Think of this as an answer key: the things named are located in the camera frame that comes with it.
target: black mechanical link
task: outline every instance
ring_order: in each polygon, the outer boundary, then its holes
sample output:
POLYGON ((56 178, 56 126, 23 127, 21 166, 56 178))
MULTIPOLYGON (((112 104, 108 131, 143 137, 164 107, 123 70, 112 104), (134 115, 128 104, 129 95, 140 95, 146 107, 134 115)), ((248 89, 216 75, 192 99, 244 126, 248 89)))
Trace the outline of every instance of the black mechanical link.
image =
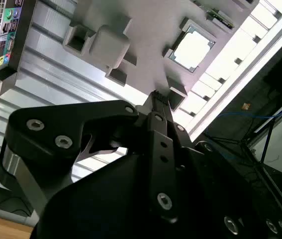
POLYGON ((160 93, 143 108, 111 101, 11 114, 0 181, 40 214, 32 238, 282 238, 282 196, 269 207, 212 145, 193 146, 160 93), (128 154, 70 182, 75 161, 118 147, 128 154))

